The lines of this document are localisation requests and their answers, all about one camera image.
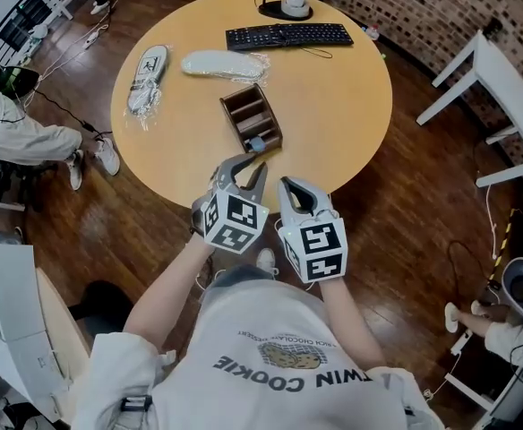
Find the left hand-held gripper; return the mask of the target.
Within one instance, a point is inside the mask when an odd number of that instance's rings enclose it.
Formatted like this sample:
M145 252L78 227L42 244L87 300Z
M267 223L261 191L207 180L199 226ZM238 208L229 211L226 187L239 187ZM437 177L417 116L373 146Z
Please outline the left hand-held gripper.
M261 235L270 214L262 204L267 163L252 172L247 185L236 184L236 175L255 159L254 153L238 154L218 166L211 196L201 207L202 236L207 244L243 254Z

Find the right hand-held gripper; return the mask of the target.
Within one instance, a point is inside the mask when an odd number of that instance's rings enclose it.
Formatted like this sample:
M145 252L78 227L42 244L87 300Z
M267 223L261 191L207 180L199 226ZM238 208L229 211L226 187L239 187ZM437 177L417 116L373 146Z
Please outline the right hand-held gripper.
M328 194L297 177L278 182L282 226L278 229L287 260L304 284L343 277L347 269L344 220Z

